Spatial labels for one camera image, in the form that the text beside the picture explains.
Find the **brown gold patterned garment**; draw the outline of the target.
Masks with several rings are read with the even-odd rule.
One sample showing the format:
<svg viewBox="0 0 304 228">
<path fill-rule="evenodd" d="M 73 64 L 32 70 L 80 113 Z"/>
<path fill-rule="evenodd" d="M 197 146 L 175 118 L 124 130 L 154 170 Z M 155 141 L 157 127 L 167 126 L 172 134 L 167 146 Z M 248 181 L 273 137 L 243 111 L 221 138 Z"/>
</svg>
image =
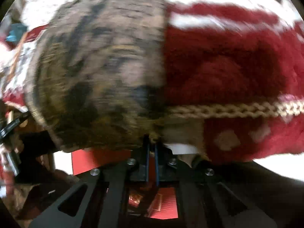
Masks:
<svg viewBox="0 0 304 228">
<path fill-rule="evenodd" d="M 203 147 L 203 123 L 171 117 L 160 92 L 165 0 L 73 0 L 38 40 L 25 98 L 55 145 Z"/>
</svg>

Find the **red white plush blanket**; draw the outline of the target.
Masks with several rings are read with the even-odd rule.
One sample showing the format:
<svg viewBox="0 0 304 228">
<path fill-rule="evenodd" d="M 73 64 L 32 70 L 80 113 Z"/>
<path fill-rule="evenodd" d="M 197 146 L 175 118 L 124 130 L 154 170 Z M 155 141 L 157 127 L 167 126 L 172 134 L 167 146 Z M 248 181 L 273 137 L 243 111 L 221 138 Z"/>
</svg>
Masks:
<svg viewBox="0 0 304 228">
<path fill-rule="evenodd" d="M 169 116 L 203 123 L 203 157 L 303 152 L 303 19 L 290 0 L 165 0 L 164 15 L 160 95 Z M 25 112 L 29 64 L 49 23 L 25 62 L 1 67 L 1 100 Z"/>
</svg>

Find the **teal plastic bag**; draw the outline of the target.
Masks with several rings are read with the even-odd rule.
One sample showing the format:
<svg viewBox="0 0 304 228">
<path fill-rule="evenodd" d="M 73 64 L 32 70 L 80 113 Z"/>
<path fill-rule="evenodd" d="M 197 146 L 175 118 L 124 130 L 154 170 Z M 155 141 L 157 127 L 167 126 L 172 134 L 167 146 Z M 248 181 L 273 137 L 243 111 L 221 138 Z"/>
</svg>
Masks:
<svg viewBox="0 0 304 228">
<path fill-rule="evenodd" d="M 7 42 L 18 44 L 23 34 L 27 32 L 27 26 L 23 23 L 15 23 L 10 27 L 8 36 L 6 37 Z"/>
</svg>

